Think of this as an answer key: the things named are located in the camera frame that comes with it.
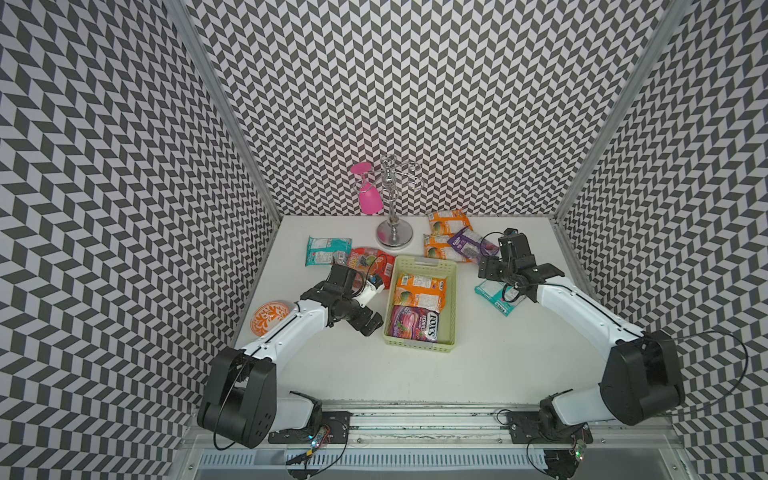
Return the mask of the orange Fox's candy bag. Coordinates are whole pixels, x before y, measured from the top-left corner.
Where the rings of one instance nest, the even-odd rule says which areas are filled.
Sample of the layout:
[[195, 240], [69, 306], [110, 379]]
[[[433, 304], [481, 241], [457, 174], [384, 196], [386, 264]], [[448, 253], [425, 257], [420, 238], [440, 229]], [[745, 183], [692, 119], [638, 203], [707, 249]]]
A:
[[394, 306], [421, 307], [440, 313], [446, 302], [447, 281], [426, 275], [402, 273], [394, 291]]

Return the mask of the pink purple Fox's candy bag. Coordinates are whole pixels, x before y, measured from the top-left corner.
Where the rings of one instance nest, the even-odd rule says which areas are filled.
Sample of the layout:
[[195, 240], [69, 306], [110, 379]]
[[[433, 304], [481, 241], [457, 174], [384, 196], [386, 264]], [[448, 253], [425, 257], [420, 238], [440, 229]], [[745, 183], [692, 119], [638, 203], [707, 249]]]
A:
[[394, 306], [387, 335], [394, 338], [428, 343], [438, 341], [439, 314], [410, 306]]

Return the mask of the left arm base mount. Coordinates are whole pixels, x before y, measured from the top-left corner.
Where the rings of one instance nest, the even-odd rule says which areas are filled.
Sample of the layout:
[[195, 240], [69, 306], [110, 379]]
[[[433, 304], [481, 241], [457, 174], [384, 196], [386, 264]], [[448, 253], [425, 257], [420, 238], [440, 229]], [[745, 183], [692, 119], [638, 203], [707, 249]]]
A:
[[276, 419], [268, 434], [270, 444], [309, 445], [320, 438], [332, 445], [345, 444], [352, 413], [326, 411], [320, 400], [292, 391], [277, 401]]

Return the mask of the teal Fox's candy bag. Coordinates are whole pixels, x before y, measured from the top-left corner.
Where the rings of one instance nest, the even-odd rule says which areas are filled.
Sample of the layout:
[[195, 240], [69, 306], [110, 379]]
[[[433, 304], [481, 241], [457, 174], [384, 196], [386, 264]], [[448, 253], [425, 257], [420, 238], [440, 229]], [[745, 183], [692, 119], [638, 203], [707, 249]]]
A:
[[474, 288], [474, 291], [505, 317], [509, 316], [525, 299], [525, 296], [514, 287], [491, 280], [483, 281]]

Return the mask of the light green plastic basket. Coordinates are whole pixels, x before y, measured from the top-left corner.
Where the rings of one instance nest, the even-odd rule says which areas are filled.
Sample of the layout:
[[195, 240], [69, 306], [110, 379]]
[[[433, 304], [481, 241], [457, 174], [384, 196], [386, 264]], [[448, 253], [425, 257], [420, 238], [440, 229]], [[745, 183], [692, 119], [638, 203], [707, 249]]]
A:
[[456, 344], [457, 273], [452, 261], [395, 259], [383, 327], [387, 344], [441, 353]]

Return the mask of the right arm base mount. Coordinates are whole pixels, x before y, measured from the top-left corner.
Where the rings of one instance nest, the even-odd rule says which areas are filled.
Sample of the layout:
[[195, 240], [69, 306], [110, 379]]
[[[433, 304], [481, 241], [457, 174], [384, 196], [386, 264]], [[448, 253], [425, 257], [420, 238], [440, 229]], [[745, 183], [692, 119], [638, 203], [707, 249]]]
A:
[[527, 444], [529, 441], [544, 444], [569, 444], [580, 442], [589, 445], [594, 442], [587, 423], [565, 425], [556, 415], [553, 400], [571, 389], [547, 396], [539, 404], [538, 411], [500, 410], [497, 420], [510, 433], [513, 444]]

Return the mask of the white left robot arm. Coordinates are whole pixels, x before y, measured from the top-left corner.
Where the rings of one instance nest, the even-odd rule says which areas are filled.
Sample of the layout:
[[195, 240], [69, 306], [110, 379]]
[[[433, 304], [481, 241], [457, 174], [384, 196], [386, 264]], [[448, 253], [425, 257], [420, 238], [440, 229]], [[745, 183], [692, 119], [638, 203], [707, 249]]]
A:
[[383, 318], [368, 303], [383, 290], [379, 275], [334, 265], [264, 336], [221, 350], [211, 363], [197, 413], [197, 425], [213, 434], [214, 447], [222, 448], [219, 438], [248, 448], [265, 439], [314, 442], [323, 428], [322, 402], [297, 391], [280, 395], [280, 371], [314, 335], [339, 322], [372, 335]]

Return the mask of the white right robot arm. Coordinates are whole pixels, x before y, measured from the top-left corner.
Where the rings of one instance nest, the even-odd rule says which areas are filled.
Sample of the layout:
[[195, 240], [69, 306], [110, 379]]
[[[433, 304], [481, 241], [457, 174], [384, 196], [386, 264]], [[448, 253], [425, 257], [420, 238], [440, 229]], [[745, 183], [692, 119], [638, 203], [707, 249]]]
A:
[[508, 228], [499, 253], [483, 255], [478, 277], [497, 281], [556, 313], [600, 354], [594, 387], [553, 394], [540, 402], [541, 431], [552, 438], [569, 427], [616, 420], [633, 426], [682, 405], [685, 392], [673, 339], [621, 319], [550, 263], [539, 264], [527, 237]]

